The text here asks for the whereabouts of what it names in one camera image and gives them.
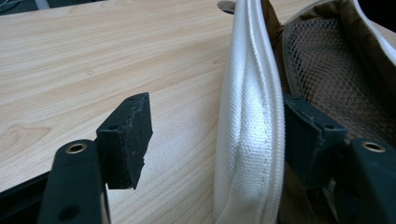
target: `mesh pocket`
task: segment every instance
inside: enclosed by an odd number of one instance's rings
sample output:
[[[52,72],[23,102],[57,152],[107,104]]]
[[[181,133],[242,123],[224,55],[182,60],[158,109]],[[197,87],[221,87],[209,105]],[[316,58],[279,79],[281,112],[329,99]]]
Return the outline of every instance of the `mesh pocket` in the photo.
[[[396,147],[396,116],[339,19],[313,19],[286,25],[285,68],[294,95],[348,128],[346,141],[371,138]]]

